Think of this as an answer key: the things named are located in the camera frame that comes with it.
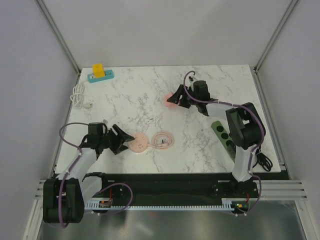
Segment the pink round power socket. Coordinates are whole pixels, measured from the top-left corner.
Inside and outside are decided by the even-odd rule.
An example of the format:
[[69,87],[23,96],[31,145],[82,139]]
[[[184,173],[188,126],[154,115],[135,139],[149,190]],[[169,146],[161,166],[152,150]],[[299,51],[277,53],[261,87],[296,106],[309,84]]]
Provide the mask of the pink round power socket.
[[133,135],[134,140],[128,142],[129,149],[134,153],[142,153],[148,148],[148,137],[142,133],[136,133]]

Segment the green power strip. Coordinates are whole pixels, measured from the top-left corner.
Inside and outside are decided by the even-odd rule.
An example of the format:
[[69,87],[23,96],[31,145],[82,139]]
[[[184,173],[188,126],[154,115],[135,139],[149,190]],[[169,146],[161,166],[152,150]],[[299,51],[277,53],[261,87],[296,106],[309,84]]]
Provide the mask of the green power strip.
[[235,163],[236,158],[236,145],[233,142],[229,133],[227,133],[226,129],[223,127],[220,121],[215,121],[211,124],[211,128],[215,135],[218,137],[219,141],[221,142],[222,146]]

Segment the yellow cube plug adapter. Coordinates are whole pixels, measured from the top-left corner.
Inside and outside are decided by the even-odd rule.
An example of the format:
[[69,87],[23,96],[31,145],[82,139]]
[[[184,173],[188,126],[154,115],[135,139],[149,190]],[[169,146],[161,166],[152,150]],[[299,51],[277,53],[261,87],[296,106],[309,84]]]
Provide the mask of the yellow cube plug adapter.
[[106,75],[102,63],[93,64],[92,71],[95,78],[103,78]]

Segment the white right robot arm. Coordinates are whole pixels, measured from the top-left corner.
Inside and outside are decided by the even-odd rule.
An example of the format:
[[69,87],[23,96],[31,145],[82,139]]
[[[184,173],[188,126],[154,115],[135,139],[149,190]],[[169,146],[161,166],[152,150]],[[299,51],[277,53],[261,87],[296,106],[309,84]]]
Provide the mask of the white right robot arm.
[[247,191],[245,181],[253,176],[254,150],[262,144],[266,135],[255,105],[251,102],[238,105],[212,98],[204,80],[196,80],[189,87],[181,84],[166,102],[187,109],[196,106],[204,116],[227,121],[230,137],[235,144],[232,170],[235,181],[229,184],[229,191],[235,197],[242,196]]

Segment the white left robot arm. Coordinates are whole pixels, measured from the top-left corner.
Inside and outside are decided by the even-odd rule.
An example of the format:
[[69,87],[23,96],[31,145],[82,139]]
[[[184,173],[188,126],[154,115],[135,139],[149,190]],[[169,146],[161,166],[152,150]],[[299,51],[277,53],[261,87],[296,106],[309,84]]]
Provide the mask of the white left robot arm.
[[64,229],[69,224],[79,223],[85,204],[92,197],[104,197],[112,187],[121,186],[120,182],[109,184],[99,176],[87,176],[87,172],[104,150],[117,155],[127,150],[125,143],[135,138],[116,124],[108,128],[104,122],[92,122],[86,127],[87,134],[80,144],[64,140],[77,149],[76,155],[63,172],[43,184],[42,219],[46,224],[60,224]]

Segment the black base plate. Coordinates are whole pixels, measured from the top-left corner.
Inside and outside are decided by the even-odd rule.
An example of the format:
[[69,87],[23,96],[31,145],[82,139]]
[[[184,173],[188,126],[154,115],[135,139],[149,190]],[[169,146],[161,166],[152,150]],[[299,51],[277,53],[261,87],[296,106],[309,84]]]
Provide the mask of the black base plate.
[[135,195],[146,194],[209,194],[221,198],[253,199],[258,196],[252,178],[237,182],[231,173],[95,173],[102,186],[123,183]]

